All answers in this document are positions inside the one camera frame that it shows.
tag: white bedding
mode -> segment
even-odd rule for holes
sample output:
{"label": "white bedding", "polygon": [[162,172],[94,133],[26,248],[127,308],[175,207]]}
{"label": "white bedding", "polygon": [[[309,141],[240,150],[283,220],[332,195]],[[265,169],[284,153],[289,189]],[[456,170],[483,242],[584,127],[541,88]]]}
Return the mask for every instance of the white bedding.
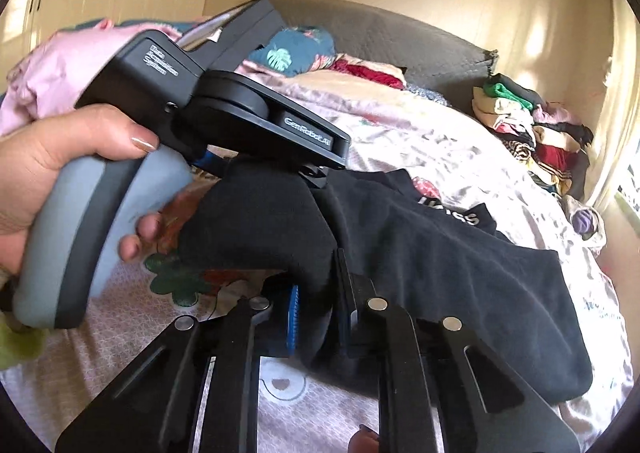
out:
{"label": "white bedding", "polygon": [[[433,183],[446,205],[470,208],[484,202],[498,229],[514,243],[558,251],[594,378],[584,396],[560,404],[558,411],[587,449],[632,388],[630,353],[612,284],[553,197],[533,183],[486,129],[455,110],[331,71],[287,80],[251,77],[349,133],[349,168],[406,168],[413,177]],[[215,309],[205,297],[191,309],[179,309],[167,297],[150,293],[150,278],[139,267],[119,267],[80,329],[55,333],[40,359],[0,373],[27,423],[47,445],[176,315],[190,312],[202,319]],[[253,286],[238,282],[223,290],[216,313],[224,313],[238,292],[250,292],[259,281],[256,277]],[[260,451],[345,452],[358,424],[375,427],[375,401],[323,385],[290,367],[269,368],[260,385]],[[288,395],[273,395],[270,379],[280,382],[284,377]],[[315,419],[306,407],[320,407],[332,417]]]}

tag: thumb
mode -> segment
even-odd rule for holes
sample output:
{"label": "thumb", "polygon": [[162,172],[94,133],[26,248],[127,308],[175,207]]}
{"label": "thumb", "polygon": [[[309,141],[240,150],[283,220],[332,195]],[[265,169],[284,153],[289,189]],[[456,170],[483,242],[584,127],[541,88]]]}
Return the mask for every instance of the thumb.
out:
{"label": "thumb", "polygon": [[82,156],[139,159],[158,149],[151,130],[111,105],[92,105],[39,120],[17,132],[15,143],[48,170],[60,170]]}

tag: white curtain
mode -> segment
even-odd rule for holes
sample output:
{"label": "white curtain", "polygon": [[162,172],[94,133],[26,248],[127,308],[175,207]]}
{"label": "white curtain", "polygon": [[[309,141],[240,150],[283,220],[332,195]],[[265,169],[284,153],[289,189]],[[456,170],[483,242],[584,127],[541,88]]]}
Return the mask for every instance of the white curtain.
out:
{"label": "white curtain", "polygon": [[626,0],[613,0],[614,43],[607,94],[588,154],[587,204],[603,211],[640,140],[640,24]]}

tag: round metal pivot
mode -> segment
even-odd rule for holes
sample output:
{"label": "round metal pivot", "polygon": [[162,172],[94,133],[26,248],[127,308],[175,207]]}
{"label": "round metal pivot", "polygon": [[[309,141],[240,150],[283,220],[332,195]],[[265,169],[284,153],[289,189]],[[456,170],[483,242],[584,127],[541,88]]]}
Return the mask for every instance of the round metal pivot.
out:
{"label": "round metal pivot", "polygon": [[386,299],[383,298],[371,298],[367,305],[371,310],[386,310],[389,304],[386,302]]}
{"label": "round metal pivot", "polygon": [[458,318],[449,316],[442,320],[442,325],[447,330],[451,330],[452,332],[457,332],[462,328],[462,321]]}
{"label": "round metal pivot", "polygon": [[265,310],[269,308],[269,300],[262,296],[255,296],[249,300],[249,305],[254,310]]}
{"label": "round metal pivot", "polygon": [[189,330],[193,327],[193,319],[189,316],[180,316],[180,318],[175,320],[174,325],[178,330]]}

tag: gray headboard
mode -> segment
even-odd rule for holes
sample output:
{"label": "gray headboard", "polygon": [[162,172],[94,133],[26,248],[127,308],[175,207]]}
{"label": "gray headboard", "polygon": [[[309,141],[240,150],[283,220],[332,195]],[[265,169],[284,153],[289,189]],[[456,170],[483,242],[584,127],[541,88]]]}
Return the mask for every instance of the gray headboard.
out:
{"label": "gray headboard", "polygon": [[290,26],[324,27],[338,52],[407,67],[409,83],[436,90],[471,114],[472,88],[498,59],[488,51],[408,16],[344,0],[270,0]]}

